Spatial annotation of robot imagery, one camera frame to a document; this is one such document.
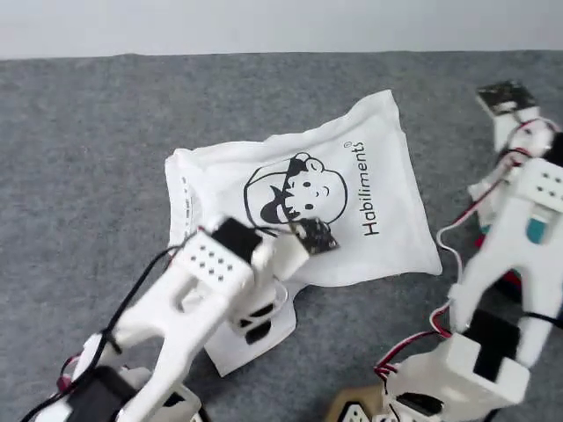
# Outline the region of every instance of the wooden base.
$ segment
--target wooden base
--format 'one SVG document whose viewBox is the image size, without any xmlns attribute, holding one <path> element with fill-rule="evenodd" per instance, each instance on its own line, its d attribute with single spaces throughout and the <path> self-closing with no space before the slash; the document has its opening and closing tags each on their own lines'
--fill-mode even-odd
<svg viewBox="0 0 563 422">
<path fill-rule="evenodd" d="M 340 416 L 347 408 L 349 403 L 359 403 L 366 416 L 371 420 L 375 415 L 379 415 L 383 410 L 382 397 L 383 384 L 360 387 L 358 389 L 344 389 L 333 400 L 331 407 L 326 414 L 325 422 L 343 422 Z"/>
</svg>

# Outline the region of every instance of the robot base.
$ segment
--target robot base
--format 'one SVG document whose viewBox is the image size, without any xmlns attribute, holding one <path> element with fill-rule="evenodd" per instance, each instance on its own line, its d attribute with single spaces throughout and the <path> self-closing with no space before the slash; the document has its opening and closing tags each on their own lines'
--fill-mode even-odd
<svg viewBox="0 0 563 422">
<path fill-rule="evenodd" d="M 342 390 L 334 398 L 325 422 L 370 422 L 376 415 L 383 413 L 383 384 L 378 383 Z"/>
</svg>

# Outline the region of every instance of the black wire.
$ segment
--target black wire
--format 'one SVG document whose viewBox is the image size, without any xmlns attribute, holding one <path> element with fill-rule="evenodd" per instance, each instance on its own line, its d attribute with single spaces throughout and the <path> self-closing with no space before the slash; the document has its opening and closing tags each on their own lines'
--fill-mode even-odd
<svg viewBox="0 0 563 422">
<path fill-rule="evenodd" d="M 551 318 L 550 316 L 537 314 L 536 312 L 524 312 L 524 316 L 528 318 L 541 319 L 542 321 L 546 321 L 547 323 L 553 324 L 560 330 L 563 330 L 563 321 L 560 321 L 557 318 Z"/>
<path fill-rule="evenodd" d="M 488 415 L 485 416 L 485 418 L 483 419 L 483 422 L 491 422 L 496 415 L 499 413 L 499 411 L 501 411 L 501 409 L 493 409 L 491 410 Z"/>
<path fill-rule="evenodd" d="M 129 305 L 129 303 L 131 302 L 131 300 L 133 299 L 133 297 L 135 296 L 135 294 L 137 293 L 139 288 L 141 288 L 141 285 L 145 282 L 145 280 L 149 276 L 150 271 L 152 271 L 152 269 L 157 264 L 157 262 L 160 259 L 162 259 L 164 256 L 166 256 L 166 254 L 168 252 L 181 249 L 182 246 L 186 243 L 186 241 L 188 240 L 189 237 L 187 237 L 181 245 L 171 246 L 171 247 L 165 249 L 164 251 L 159 252 L 156 255 L 156 257 L 154 257 L 149 262 L 149 264 L 146 266 L 143 273 L 141 274 L 141 277 L 139 277 L 139 279 L 135 282 L 135 284 L 133 285 L 131 290 L 129 290 L 129 293 L 127 293 L 127 295 L 125 296 L 123 301 L 121 301 L 120 306 L 117 308 L 117 310 L 113 314 L 112 318 L 109 320 L 107 327 L 104 330 L 102 330 L 101 339 L 99 341 L 98 348 L 96 349 L 96 352 L 94 353 L 94 356 L 92 357 L 90 364 L 84 370 L 84 372 L 82 374 L 80 374 L 80 376 L 78 376 L 78 378 L 75 381 L 73 381 L 66 390 L 59 392 L 59 393 L 56 393 L 55 395 L 51 396 L 47 400 L 43 401 L 42 403 L 39 403 L 37 406 L 35 406 L 33 409 L 31 409 L 20 420 L 20 422 L 30 422 L 32 420 L 32 418 L 35 415 L 37 415 L 37 413 L 39 413 L 43 409 L 46 409 L 51 404 L 54 404 L 57 401 L 61 400 L 62 398 L 66 397 L 68 394 L 70 394 L 72 391 L 74 391 L 77 387 L 79 387 L 80 385 L 82 385 L 83 383 L 85 383 L 85 382 L 87 382 L 91 379 L 92 374 L 93 374 L 93 369 L 98 365 L 99 359 L 100 359 L 102 353 L 104 352 L 104 349 L 106 348 L 107 343 L 113 342 L 112 331 L 115 328 L 115 325 L 119 321 L 121 315 L 123 314 L 123 312 L 125 311 L 125 309 Z"/>
<path fill-rule="evenodd" d="M 392 406 L 392 404 L 389 404 L 389 407 L 391 408 L 391 411 L 395 415 L 395 419 L 397 420 L 397 422 L 401 422 L 401 418 L 398 416 L 398 413 L 395 411 L 395 408 Z"/>
</svg>

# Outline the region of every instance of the cable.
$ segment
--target cable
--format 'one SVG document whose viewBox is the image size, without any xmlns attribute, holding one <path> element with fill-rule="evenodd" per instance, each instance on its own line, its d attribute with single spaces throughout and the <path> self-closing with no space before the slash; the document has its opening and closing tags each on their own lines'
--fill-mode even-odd
<svg viewBox="0 0 563 422">
<path fill-rule="evenodd" d="M 553 326 L 563 330 L 563 321 L 560 321 L 557 318 L 552 318 L 547 315 L 537 314 L 536 312 L 524 312 L 524 317 L 527 318 L 536 318 L 541 319 L 542 321 L 546 321 L 547 323 L 553 324 Z"/>
<path fill-rule="evenodd" d="M 427 336 L 431 336 L 434 334 L 438 334 L 436 331 L 421 331 L 409 336 L 401 341 L 399 341 L 395 346 L 393 346 L 389 352 L 387 352 L 382 359 L 375 365 L 375 368 L 381 368 L 384 365 L 387 365 L 397 354 L 403 350 L 405 347 L 411 345 L 414 341 L 424 338 Z"/>
<path fill-rule="evenodd" d="M 501 409 L 493 409 L 491 410 L 483 419 L 483 422 L 491 422 L 496 415 L 498 415 L 499 411 L 501 411 Z"/>
<path fill-rule="evenodd" d="M 551 131 L 553 133 L 561 132 L 561 128 L 559 127 L 559 125 L 557 123 L 555 123 L 553 120 L 547 119 L 545 117 L 537 117 L 536 119 L 530 119 L 530 120 L 526 120 L 526 121 L 522 121 L 522 120 L 518 119 L 517 121 L 518 121 L 519 125 L 516 126 L 514 129 L 512 129 L 508 133 L 507 140 L 505 141 L 504 144 L 507 147 L 509 147 L 510 143 L 514 140 L 514 138 L 516 137 L 518 132 L 525 129 L 531 123 L 534 123 L 534 122 L 539 121 L 539 120 L 543 121 L 547 125 L 547 127 L 549 127 L 551 129 Z"/>
<path fill-rule="evenodd" d="M 389 403 L 389 408 L 393 412 L 393 415 L 395 415 L 395 419 L 397 420 L 397 422 L 401 422 L 401 418 L 398 416 L 397 411 L 395 411 L 395 408 L 393 407 L 393 405 L 391 403 Z"/>
<path fill-rule="evenodd" d="M 442 326 L 438 322 L 438 318 L 445 314 L 449 308 L 450 300 L 446 301 L 446 303 L 444 303 L 441 307 L 434 309 L 428 317 L 428 321 L 430 322 L 432 328 L 444 338 L 450 338 L 451 333 L 448 330 L 442 328 Z"/>
<path fill-rule="evenodd" d="M 479 206 L 479 204 L 494 190 L 496 189 L 496 187 L 502 182 L 502 180 L 504 180 L 504 176 L 506 176 L 506 174 L 512 169 L 512 167 L 514 167 L 514 165 L 510 165 L 503 173 L 502 175 L 497 178 L 497 180 L 491 185 L 491 187 L 489 187 L 481 196 L 479 196 L 477 198 L 477 200 L 475 200 L 463 213 L 461 213 L 461 215 L 454 220 L 454 222 L 452 224 L 450 224 L 449 226 L 446 227 L 442 227 L 441 229 L 438 230 L 438 233 L 436 234 L 436 242 L 438 243 L 438 245 L 446 250 L 451 252 L 455 259 L 456 259 L 456 264 L 457 264 L 457 283 L 459 283 L 461 281 L 462 278 L 462 273 L 464 270 L 464 263 L 461 259 L 461 255 L 459 255 L 459 252 L 457 252 L 454 248 L 448 246 L 447 244 L 445 244 L 442 240 L 442 235 L 447 232 L 450 231 L 452 229 L 455 229 L 459 226 L 461 226 L 464 222 L 466 222 L 469 217 L 471 217 L 476 211 L 477 211 L 477 207 Z"/>
<path fill-rule="evenodd" d="M 127 295 L 123 299 L 123 301 L 121 301 L 120 306 L 117 308 L 117 310 L 113 314 L 112 318 L 110 319 L 109 323 L 107 324 L 107 327 L 101 331 L 101 339 L 99 341 L 98 348 L 96 349 L 96 352 L 94 353 L 94 356 L 92 357 L 90 364 L 84 370 L 84 372 L 81 375 L 79 375 L 78 378 L 75 381 L 73 381 L 67 389 L 65 389 L 62 392 L 54 394 L 53 396 L 51 396 L 47 400 L 43 401 L 42 403 L 39 403 L 37 406 L 35 406 L 33 409 L 31 409 L 20 420 L 20 422 L 30 422 L 32 420 L 32 418 L 35 415 L 37 415 L 37 413 L 44 410 L 45 408 L 47 408 L 51 404 L 54 404 L 57 401 L 61 400 L 62 398 L 64 398 L 68 394 L 70 394 L 72 391 L 74 391 L 77 387 L 82 385 L 84 382 L 87 382 L 91 379 L 92 371 L 98 365 L 99 359 L 100 359 L 102 353 L 104 352 L 104 349 L 106 348 L 107 344 L 113 343 L 113 339 L 111 338 L 112 337 L 111 333 L 112 333 L 113 329 L 115 328 L 115 325 L 119 321 L 121 315 L 123 314 L 123 312 L 125 311 L 125 309 L 129 305 L 129 303 L 131 302 L 131 300 L 133 299 L 133 297 L 135 296 L 135 294 L 137 293 L 139 288 L 141 288 L 141 285 L 145 282 L 145 280 L 149 276 L 150 271 L 157 264 L 157 262 L 160 259 L 162 259 L 163 257 L 165 257 L 166 254 L 168 254 L 170 251 L 181 249 L 183 247 L 183 245 L 186 244 L 187 240 L 191 236 L 188 236 L 181 245 L 171 246 L 171 247 L 165 249 L 164 251 L 159 252 L 156 255 L 156 257 L 154 257 L 149 262 L 149 264 L 146 266 L 143 273 L 141 274 L 141 277 L 139 277 L 139 279 L 135 282 L 133 287 L 129 290 L 129 292 L 127 293 Z"/>
</svg>

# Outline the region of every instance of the white plastic bracket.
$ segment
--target white plastic bracket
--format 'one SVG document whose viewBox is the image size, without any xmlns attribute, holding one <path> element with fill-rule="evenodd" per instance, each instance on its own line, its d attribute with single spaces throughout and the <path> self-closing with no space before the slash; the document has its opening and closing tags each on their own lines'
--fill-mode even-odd
<svg viewBox="0 0 563 422">
<path fill-rule="evenodd" d="M 528 368 L 504 358 L 495 382 L 473 373 L 480 344 L 454 333 L 429 353 L 401 362 L 398 372 L 387 381 L 393 409 L 401 420 L 417 422 L 458 422 L 482 418 L 490 410 L 522 402 L 530 379 Z M 418 393 L 443 402 L 442 411 L 426 416 L 398 402 L 403 393 Z"/>
<path fill-rule="evenodd" d="M 535 213 L 551 211 L 539 244 L 527 235 Z M 459 285 L 450 290 L 451 325 L 464 331 L 481 296 L 510 270 L 517 270 L 523 283 L 523 309 L 557 317 L 563 303 L 563 169 L 542 158 L 523 165 L 508 191 L 481 250 L 469 261 Z M 542 320 L 523 318 L 516 359 L 533 366 L 552 326 Z"/>
</svg>

